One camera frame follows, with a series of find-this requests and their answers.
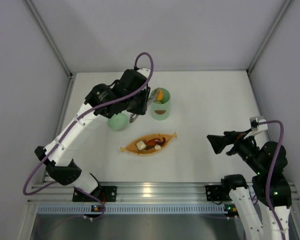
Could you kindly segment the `beige round bun toy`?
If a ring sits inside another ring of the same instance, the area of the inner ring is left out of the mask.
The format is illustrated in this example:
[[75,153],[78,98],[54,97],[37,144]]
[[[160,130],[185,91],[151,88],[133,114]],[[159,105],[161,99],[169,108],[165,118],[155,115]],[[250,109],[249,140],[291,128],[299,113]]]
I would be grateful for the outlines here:
[[158,101],[158,100],[155,100],[154,103],[155,103],[155,104],[159,104],[159,105],[162,104],[162,102],[161,102],[161,101]]

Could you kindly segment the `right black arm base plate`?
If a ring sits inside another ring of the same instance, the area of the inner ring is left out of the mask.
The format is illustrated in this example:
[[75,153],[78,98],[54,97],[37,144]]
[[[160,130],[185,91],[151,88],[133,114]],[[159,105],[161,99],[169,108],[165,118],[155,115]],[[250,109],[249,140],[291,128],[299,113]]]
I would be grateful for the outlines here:
[[222,185],[206,185],[205,193],[208,202],[224,202],[231,200],[228,192]]

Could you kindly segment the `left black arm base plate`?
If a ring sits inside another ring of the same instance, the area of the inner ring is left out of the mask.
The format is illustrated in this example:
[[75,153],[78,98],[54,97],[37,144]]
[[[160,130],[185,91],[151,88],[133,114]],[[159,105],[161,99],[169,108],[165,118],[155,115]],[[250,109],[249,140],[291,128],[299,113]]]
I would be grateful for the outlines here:
[[89,195],[75,188],[72,195],[73,202],[96,202],[95,198],[99,199],[103,203],[116,202],[117,187],[101,186],[97,190],[94,190],[91,193],[89,193]]

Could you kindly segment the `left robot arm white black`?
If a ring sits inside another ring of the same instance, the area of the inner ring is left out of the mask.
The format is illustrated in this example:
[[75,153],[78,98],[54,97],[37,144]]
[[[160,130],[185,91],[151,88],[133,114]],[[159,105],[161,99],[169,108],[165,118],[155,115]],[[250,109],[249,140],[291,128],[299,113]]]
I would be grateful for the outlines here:
[[148,82],[152,74],[151,69],[135,67],[125,70],[121,78],[110,85],[95,85],[77,114],[55,140],[35,149],[36,156],[55,182],[81,189],[90,197],[100,195],[100,182],[76,165],[74,155],[87,138],[113,115],[122,111],[136,115],[146,113],[150,95]]

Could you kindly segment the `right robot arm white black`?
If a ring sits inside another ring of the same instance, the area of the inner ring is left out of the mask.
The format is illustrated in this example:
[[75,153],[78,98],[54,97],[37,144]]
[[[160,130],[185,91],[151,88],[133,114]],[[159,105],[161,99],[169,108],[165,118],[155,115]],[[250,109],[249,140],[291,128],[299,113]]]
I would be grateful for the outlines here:
[[255,173],[252,188],[256,200],[241,174],[222,178],[222,190],[233,201],[247,240],[287,240],[292,192],[283,175],[288,164],[286,150],[280,141],[268,141],[258,147],[250,134],[247,130],[207,136],[216,154],[231,145],[226,155],[238,155]]

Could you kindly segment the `orange carrot food toy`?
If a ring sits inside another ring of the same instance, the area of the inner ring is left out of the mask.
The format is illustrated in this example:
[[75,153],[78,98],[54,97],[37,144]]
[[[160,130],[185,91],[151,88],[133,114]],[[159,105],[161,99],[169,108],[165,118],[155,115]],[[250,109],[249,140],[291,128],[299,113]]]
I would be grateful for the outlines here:
[[157,101],[162,101],[163,96],[164,96],[163,90],[160,89],[159,92],[157,93],[156,100],[157,100]]

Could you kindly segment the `metal tongs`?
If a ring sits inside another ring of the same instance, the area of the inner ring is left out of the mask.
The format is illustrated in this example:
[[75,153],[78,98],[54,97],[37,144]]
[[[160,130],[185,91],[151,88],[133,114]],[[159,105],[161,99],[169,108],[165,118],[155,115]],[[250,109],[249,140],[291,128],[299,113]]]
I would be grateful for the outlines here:
[[[158,88],[154,89],[152,91],[152,93],[149,95],[147,102],[146,102],[146,110],[145,111],[147,111],[148,107],[157,99],[157,96],[159,95],[160,90],[161,89],[158,87]],[[140,114],[132,113],[129,117],[128,122],[130,124],[134,123],[139,116],[140,116]]]

